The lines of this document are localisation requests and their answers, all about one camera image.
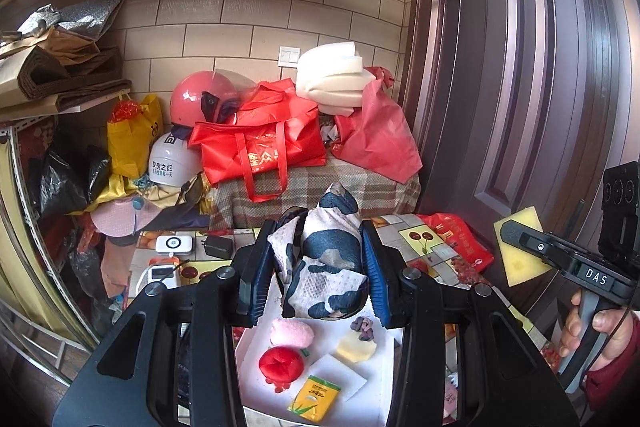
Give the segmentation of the red sleeve forearm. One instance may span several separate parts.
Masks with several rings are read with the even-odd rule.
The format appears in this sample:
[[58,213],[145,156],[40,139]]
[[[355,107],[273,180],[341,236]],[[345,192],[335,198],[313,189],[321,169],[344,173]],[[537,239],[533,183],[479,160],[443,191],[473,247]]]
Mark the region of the red sleeve forearm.
[[586,380],[586,396],[593,411],[601,407],[612,397],[623,377],[630,374],[631,364],[639,360],[639,319],[637,315],[631,319],[631,335],[628,345],[613,361],[590,371]]

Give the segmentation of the person's right hand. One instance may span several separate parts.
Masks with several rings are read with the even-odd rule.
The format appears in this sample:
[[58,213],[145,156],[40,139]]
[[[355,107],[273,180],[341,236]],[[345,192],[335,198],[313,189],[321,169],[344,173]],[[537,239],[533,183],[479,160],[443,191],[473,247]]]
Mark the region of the person's right hand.
[[[579,315],[579,306],[582,302],[582,293],[577,291],[570,299],[574,306],[567,315],[560,338],[559,354],[562,358],[576,351],[580,345],[582,333],[582,319]],[[591,369],[600,371],[618,360],[630,347],[637,343],[636,326],[638,319],[633,313],[625,313],[621,309],[602,310],[593,315],[592,328],[599,333],[608,336],[608,343],[603,347],[601,354],[593,361]]]

